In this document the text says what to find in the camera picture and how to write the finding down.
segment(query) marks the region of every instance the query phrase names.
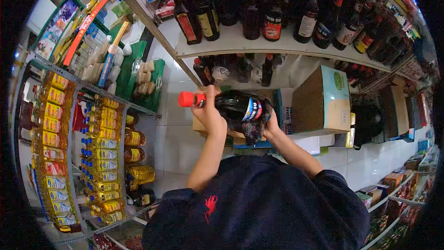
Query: sauce bottle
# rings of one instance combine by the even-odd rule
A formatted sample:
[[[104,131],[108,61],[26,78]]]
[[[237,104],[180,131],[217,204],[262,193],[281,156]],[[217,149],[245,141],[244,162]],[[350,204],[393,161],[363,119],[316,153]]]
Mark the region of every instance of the sauce bottle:
[[[203,108],[206,103],[204,94],[180,92],[179,106]],[[262,114],[262,105],[259,99],[242,91],[230,90],[217,95],[214,101],[215,107],[222,117],[233,121],[254,121]]]

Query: product box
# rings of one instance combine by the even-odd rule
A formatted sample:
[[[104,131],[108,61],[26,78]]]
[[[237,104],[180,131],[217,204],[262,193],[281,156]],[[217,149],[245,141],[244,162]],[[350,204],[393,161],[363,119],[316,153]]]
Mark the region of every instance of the product box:
[[[390,194],[398,187],[401,181],[402,181],[401,174],[390,173],[384,178],[383,183],[389,186],[388,193]]]
[[[350,131],[350,96],[347,75],[319,66],[293,92],[291,125],[293,133],[309,136]]]
[[[367,187],[364,187],[363,189],[359,190],[359,192],[367,195],[369,192],[372,192],[373,190],[376,190],[376,189],[378,189],[377,186],[367,186]]]
[[[359,197],[359,199],[361,199],[365,207],[369,209],[370,206],[372,205],[372,197],[369,195],[365,195],[361,192],[356,192],[356,195]]]
[[[386,136],[397,137],[408,132],[408,112],[404,92],[400,86],[387,86],[380,92]]]
[[[382,190],[381,189],[375,189],[373,191],[370,191],[367,195],[372,197],[372,204],[379,202],[379,200],[382,197]]]
[[[350,113],[350,131],[347,133],[335,134],[333,147],[353,148],[355,141],[355,123],[356,115],[354,113]]]

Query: white shelf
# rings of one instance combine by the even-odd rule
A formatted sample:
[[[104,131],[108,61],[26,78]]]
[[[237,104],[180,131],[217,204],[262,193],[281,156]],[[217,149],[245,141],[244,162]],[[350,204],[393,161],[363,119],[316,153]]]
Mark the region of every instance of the white shelf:
[[[253,41],[247,40],[242,35],[242,26],[238,22],[233,26],[219,26],[220,37],[216,41],[208,42],[202,37],[202,42],[197,45],[187,45],[186,38],[182,32],[179,33],[179,40],[176,46],[179,58],[197,57],[202,55],[227,54],[227,53],[288,53],[319,56],[344,60],[385,72],[391,69],[379,62],[370,60],[366,54],[358,53],[353,46],[346,47],[345,50],[337,50],[333,45],[326,49],[320,49],[312,40],[306,44],[297,42],[293,38],[294,24],[290,24],[282,30],[281,37],[277,42],[269,42],[261,36]]]

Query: red bottle cap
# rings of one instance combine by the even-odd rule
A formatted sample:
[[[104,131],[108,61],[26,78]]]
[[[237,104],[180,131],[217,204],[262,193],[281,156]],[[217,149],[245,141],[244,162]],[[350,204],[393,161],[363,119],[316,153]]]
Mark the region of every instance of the red bottle cap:
[[[178,102],[181,107],[192,107],[194,105],[194,93],[180,92]]]

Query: person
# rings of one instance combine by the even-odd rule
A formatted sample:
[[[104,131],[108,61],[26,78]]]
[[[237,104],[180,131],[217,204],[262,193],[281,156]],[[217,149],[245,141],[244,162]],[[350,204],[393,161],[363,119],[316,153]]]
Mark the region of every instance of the person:
[[[370,217],[337,172],[325,170],[279,128],[264,136],[271,156],[222,158],[227,123],[208,86],[193,114],[208,132],[185,189],[165,192],[142,237],[145,249],[359,249]]]

